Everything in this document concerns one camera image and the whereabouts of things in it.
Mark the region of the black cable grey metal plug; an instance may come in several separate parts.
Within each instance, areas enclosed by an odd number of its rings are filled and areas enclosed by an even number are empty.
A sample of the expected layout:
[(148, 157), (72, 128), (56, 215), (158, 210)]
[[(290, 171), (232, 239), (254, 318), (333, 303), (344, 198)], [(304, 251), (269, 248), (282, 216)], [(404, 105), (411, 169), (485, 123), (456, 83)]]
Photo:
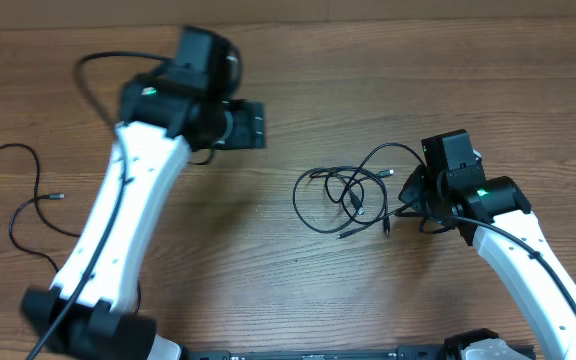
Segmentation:
[(63, 229), (57, 227), (56, 225), (52, 224), (45, 217), (43, 211), (41, 210), (41, 208), (39, 206), (39, 203), (42, 200), (48, 200), (48, 201), (62, 200), (64, 198), (64, 194), (63, 193), (49, 193), (49, 194), (44, 194), (44, 195), (39, 194), (39, 184), (40, 184), (40, 179), (41, 179), (41, 165), (40, 165), (39, 156), (38, 156), (37, 152), (32, 147), (30, 147), (29, 145), (23, 144), (23, 143), (7, 143), (7, 144), (0, 145), (0, 151), (7, 149), (7, 148), (21, 148), (21, 149), (28, 151), (31, 154), (32, 158), (34, 159), (35, 169), (36, 169), (35, 180), (34, 180), (34, 185), (33, 185), (33, 197), (30, 198), (29, 200), (23, 202), (22, 204), (20, 204), (17, 207), (17, 209), (13, 212), (11, 219), (9, 221), (9, 225), (8, 225), (8, 237), (9, 237), (12, 245), (17, 250), (19, 250), (23, 253), (26, 253), (28, 255), (40, 257), (40, 258), (47, 260), (48, 263), (53, 268), (54, 272), (58, 273), (60, 268), (52, 257), (47, 255), (46, 253), (32, 250), (30, 248), (24, 247), (24, 246), (19, 244), (19, 242), (16, 240), (16, 238), (14, 236), (14, 226), (15, 226), (17, 216), (21, 213), (21, 211), (24, 210), (29, 205), (33, 205), (37, 216), (43, 222), (43, 224), (46, 225), (48, 228), (50, 228), (50, 229), (52, 229), (52, 230), (54, 230), (54, 231), (56, 231), (62, 235), (66, 235), (68, 237), (79, 238), (80, 237), (79, 234), (63, 230)]

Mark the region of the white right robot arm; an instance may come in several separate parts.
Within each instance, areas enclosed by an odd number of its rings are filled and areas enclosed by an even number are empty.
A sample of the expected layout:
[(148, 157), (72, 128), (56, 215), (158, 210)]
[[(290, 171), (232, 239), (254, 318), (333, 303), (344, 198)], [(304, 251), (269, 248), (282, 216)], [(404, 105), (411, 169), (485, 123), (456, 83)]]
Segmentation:
[(487, 178), (460, 129), (421, 142), (425, 161), (399, 198), (402, 213), (458, 230), (506, 286), (548, 359), (576, 359), (576, 284), (514, 180)]

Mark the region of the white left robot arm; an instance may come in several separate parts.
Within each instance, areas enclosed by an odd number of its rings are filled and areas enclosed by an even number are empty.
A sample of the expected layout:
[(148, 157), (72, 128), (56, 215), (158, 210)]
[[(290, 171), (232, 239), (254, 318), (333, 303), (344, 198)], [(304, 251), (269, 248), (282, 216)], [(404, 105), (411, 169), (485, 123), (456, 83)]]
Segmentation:
[(174, 57), (126, 82), (108, 167), (78, 241), (46, 290), (28, 289), (21, 311), (37, 348), (76, 359), (170, 359), (187, 350), (136, 313), (139, 275), (176, 179), (198, 150), (261, 149), (264, 108), (235, 98), (238, 48), (187, 26)]

